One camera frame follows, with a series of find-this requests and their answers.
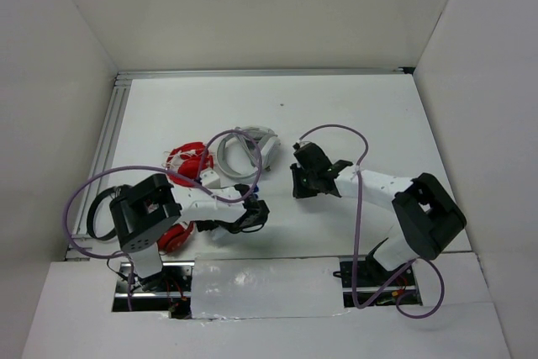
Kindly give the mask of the teal cat-ear headphones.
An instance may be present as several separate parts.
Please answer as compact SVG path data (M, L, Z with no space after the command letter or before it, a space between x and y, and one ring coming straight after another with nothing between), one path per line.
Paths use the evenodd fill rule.
M223 228L217 228L209 232L209 241L212 245L227 245L231 236L232 234L227 230Z

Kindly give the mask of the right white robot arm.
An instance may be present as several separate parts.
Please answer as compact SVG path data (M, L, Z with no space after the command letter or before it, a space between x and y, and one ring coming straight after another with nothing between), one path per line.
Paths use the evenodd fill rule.
M418 258L433 261L465 229L467 218L438 179L429 174L395 177L332 162L313 142L293 146L293 196L354 198L395 213L397 226L367 255L367 275L387 284L396 270Z

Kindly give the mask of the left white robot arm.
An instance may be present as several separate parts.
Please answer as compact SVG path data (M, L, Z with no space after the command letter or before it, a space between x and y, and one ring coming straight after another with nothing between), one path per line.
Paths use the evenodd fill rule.
M120 250L132 261L142 289L155 291L165 283L158 240L174 224L193 222L199 231L222 229L233 235L265 225L270 210L249 190L242 183L208 193L198 187L173 187L164 174L123 188L109 210Z

